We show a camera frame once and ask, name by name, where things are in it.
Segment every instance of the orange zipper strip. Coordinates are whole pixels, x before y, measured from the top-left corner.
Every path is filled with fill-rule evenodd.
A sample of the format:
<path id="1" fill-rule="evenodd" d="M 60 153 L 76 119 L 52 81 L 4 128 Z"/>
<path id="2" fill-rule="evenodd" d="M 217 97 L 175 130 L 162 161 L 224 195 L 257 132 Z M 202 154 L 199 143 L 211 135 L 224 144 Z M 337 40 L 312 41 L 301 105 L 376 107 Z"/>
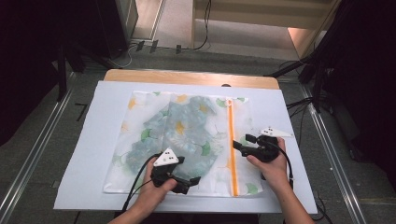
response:
<path id="1" fill-rule="evenodd" d="M 238 196 L 238 182 L 236 176 L 236 162 L 235 162 L 235 149 L 233 149 L 233 101 L 228 101 L 228 125 L 230 130 L 230 169 L 231 169 L 231 182 L 233 185 L 233 196 Z"/>

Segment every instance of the person's left hand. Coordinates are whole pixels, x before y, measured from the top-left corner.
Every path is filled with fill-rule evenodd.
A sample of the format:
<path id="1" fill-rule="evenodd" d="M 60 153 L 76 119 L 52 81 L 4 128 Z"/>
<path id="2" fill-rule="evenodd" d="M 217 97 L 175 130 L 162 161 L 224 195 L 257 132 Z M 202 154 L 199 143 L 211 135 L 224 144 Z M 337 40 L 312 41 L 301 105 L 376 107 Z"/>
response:
<path id="1" fill-rule="evenodd" d="M 148 162 L 147 168 L 146 168 L 146 174 L 143 179 L 143 184 L 150 181 L 151 177 L 151 171 L 154 166 L 154 162 L 157 160 L 157 158 L 151 159 L 151 161 Z M 147 217 L 149 214 L 151 214 L 154 209 L 158 206 L 160 202 L 163 201 L 165 198 L 165 195 L 167 192 L 170 190 L 174 189 L 175 186 L 177 185 L 177 182 L 175 179 L 168 179 L 163 183 L 160 187 L 155 187 L 152 181 L 148 182 L 146 185 L 144 185 L 139 192 L 139 196 L 137 197 L 136 201 L 134 202 L 134 205 L 130 209 L 138 209 L 144 215 Z"/>

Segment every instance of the folded cloth inside bag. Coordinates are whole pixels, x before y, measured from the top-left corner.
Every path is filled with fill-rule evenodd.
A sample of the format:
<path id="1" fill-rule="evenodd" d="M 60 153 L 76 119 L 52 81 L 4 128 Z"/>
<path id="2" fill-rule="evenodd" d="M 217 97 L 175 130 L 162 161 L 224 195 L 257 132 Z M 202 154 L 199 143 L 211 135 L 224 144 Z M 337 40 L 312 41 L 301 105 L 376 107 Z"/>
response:
<path id="1" fill-rule="evenodd" d="M 173 175 L 202 177 L 188 195 L 259 193 L 259 171 L 233 149 L 233 140 L 246 145 L 245 134 L 251 132 L 248 98 L 134 91 L 120 126 L 104 192 L 128 193 L 146 159 L 171 148 L 177 156 L 185 157 Z"/>

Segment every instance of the white triangular marker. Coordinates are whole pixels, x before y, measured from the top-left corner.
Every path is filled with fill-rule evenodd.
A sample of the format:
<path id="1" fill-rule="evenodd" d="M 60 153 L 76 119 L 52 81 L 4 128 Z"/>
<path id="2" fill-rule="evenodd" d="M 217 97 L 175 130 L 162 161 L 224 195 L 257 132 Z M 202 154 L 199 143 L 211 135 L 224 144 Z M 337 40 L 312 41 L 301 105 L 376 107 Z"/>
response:
<path id="1" fill-rule="evenodd" d="M 262 135 L 271 136 L 271 137 L 293 137 L 293 135 L 290 133 L 285 133 L 271 127 L 263 129 L 260 133 Z"/>
<path id="2" fill-rule="evenodd" d="M 154 162 L 154 166 L 163 166 L 178 163 L 178 158 L 175 152 L 167 148 L 163 154 Z"/>

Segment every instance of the person's right hand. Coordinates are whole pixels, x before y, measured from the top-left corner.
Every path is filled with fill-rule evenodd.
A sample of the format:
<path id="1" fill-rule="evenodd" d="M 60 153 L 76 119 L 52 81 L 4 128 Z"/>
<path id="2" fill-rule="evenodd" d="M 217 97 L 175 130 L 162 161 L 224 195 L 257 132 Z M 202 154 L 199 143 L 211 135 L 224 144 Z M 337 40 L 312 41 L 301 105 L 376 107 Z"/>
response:
<path id="1" fill-rule="evenodd" d="M 286 153 L 285 140 L 283 138 L 277 138 L 278 146 Z M 258 167 L 272 190 L 276 190 L 285 184 L 289 184 L 286 163 L 287 160 L 279 152 L 279 155 L 270 162 L 261 162 L 254 156 L 247 156 L 247 160 Z"/>

